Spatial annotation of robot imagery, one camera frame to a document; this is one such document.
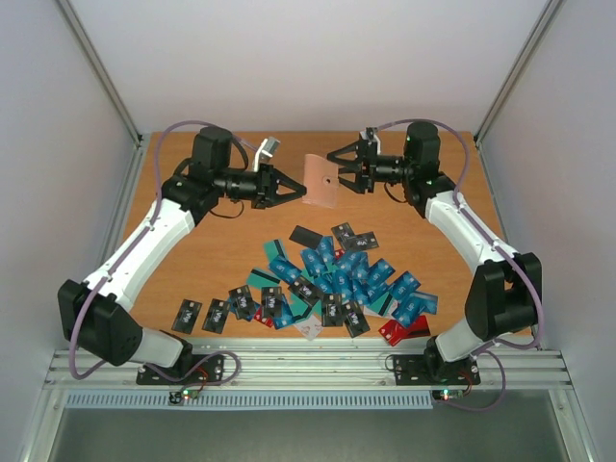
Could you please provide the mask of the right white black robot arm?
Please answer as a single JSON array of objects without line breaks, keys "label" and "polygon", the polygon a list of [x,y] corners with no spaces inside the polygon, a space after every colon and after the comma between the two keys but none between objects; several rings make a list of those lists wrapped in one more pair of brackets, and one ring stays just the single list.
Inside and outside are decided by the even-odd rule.
[{"label": "right white black robot arm", "polygon": [[473,281],[463,318],[428,340],[420,370],[431,384],[444,383],[468,368],[478,354],[496,344],[527,350],[539,347],[544,334],[542,265],[500,239],[472,210],[460,180],[440,169],[440,130],[430,119],[405,119],[403,152],[381,152],[380,127],[361,131],[357,141],[327,154],[339,168],[342,185],[355,193],[375,185],[400,184],[406,202],[435,226],[468,265]]}]

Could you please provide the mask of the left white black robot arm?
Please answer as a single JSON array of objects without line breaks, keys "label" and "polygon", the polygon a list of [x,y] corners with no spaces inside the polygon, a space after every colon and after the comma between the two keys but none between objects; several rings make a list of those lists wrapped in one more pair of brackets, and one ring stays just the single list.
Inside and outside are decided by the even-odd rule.
[{"label": "left white black robot arm", "polygon": [[200,366],[190,343],[139,325],[130,312],[144,284],[169,252],[223,198],[267,209],[301,198],[306,188],[270,164],[278,139],[268,137],[248,156],[242,139],[213,123],[199,122],[191,155],[168,179],[155,175],[156,196],[139,226],[108,260],[83,281],[66,280],[58,291],[68,367],[77,380],[76,352],[101,365],[142,364],[171,383],[188,380]]}]

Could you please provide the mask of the black card top right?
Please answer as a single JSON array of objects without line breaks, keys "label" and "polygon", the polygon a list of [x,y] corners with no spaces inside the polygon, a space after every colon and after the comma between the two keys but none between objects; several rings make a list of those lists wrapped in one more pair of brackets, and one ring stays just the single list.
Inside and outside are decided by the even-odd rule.
[{"label": "black card top right", "polygon": [[348,222],[333,226],[331,232],[341,247],[345,247],[348,244],[348,240],[355,235]]}]

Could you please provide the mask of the black card far right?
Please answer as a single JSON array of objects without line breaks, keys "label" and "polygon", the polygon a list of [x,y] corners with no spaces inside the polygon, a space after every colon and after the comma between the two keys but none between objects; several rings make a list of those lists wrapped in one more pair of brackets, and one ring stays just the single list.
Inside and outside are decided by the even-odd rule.
[{"label": "black card far right", "polygon": [[353,251],[365,251],[378,248],[379,243],[373,232],[366,232],[350,236],[347,239],[347,247]]}]

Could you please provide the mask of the teal card magnetic stripe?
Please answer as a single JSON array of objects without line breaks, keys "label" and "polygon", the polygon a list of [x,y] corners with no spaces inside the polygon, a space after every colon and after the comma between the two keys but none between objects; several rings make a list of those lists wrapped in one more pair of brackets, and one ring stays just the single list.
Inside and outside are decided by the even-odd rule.
[{"label": "teal card magnetic stripe", "polygon": [[262,289],[264,287],[278,286],[280,279],[268,270],[253,268],[246,278],[246,284],[250,287]]}]

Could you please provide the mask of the white card with red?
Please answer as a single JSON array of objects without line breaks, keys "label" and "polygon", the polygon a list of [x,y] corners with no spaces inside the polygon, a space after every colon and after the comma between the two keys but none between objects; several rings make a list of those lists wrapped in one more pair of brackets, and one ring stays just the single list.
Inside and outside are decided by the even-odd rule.
[{"label": "white card with red", "polygon": [[311,316],[305,320],[295,322],[294,328],[308,341],[313,341],[323,331],[321,320],[317,316]]}]

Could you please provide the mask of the black vip card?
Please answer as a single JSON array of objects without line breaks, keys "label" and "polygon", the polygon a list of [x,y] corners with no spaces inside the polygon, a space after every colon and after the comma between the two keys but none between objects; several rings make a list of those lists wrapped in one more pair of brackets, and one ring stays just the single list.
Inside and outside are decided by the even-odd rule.
[{"label": "black vip card", "polygon": [[213,298],[210,302],[201,329],[206,332],[221,334],[230,311],[230,302]]},{"label": "black vip card", "polygon": [[171,330],[183,334],[191,334],[201,307],[202,303],[199,301],[184,299],[179,307]]}]

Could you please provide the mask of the blue card right edge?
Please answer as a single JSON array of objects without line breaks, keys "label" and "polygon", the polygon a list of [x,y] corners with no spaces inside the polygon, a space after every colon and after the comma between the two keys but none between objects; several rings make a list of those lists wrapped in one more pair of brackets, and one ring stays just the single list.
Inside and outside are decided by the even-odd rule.
[{"label": "blue card right edge", "polygon": [[398,304],[392,317],[403,327],[409,327],[420,315],[435,315],[438,309],[438,296],[415,292]]}]

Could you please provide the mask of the far left black vip card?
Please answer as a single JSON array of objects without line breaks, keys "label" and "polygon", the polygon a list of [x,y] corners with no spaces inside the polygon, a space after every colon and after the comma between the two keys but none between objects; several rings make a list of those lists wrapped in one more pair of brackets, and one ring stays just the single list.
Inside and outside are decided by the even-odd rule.
[{"label": "far left black vip card", "polygon": [[183,334],[191,334],[201,307],[202,303],[199,301],[184,299],[179,307],[171,330]]}]

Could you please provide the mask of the red card front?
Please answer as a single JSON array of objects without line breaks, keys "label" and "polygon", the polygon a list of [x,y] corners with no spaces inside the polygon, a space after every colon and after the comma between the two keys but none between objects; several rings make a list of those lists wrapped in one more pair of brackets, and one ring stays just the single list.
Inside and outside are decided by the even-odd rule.
[{"label": "red card front", "polygon": [[378,329],[379,334],[391,347],[396,346],[399,342],[404,340],[408,336],[408,331],[408,327],[404,327],[394,320],[387,321]]}]

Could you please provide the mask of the red card magnetic stripe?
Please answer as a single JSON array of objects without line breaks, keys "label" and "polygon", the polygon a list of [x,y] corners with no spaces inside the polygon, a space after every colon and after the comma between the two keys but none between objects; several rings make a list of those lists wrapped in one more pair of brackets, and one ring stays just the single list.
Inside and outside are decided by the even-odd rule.
[{"label": "red card magnetic stripe", "polygon": [[431,335],[429,324],[425,315],[418,318],[409,326],[404,335],[404,339],[429,337]]}]

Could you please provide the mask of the left small circuit board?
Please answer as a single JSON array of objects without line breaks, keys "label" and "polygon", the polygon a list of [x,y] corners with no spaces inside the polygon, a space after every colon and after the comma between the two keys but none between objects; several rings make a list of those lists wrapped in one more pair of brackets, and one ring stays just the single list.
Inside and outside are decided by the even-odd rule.
[{"label": "left small circuit board", "polygon": [[170,392],[167,402],[169,405],[182,405],[199,397],[199,390],[186,389],[182,391]]}]

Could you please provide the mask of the right small circuit board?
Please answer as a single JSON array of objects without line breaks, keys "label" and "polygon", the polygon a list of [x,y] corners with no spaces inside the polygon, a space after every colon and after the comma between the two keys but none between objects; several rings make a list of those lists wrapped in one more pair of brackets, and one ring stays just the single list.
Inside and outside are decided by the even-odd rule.
[{"label": "right small circuit board", "polygon": [[465,395],[467,395],[467,392],[465,390],[460,390],[460,389],[443,388],[443,389],[432,391],[432,398],[436,401],[442,401],[442,402],[461,399]]}]

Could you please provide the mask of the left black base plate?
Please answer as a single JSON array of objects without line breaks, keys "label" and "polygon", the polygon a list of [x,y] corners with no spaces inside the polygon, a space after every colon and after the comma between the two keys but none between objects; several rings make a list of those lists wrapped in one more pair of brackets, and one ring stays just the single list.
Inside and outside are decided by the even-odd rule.
[{"label": "left black base plate", "polygon": [[222,380],[225,359],[222,354],[196,354],[184,370],[177,366],[173,368],[154,368],[145,366],[142,372],[137,372],[138,385],[185,385],[201,382],[204,376],[211,381]]}]

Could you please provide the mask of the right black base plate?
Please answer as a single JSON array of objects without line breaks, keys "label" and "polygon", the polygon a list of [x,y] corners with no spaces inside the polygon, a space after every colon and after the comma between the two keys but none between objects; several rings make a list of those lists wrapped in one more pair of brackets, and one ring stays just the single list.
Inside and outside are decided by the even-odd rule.
[{"label": "right black base plate", "polygon": [[481,383],[477,363],[470,358],[443,362],[423,354],[395,354],[393,370],[398,386],[462,386]]}]

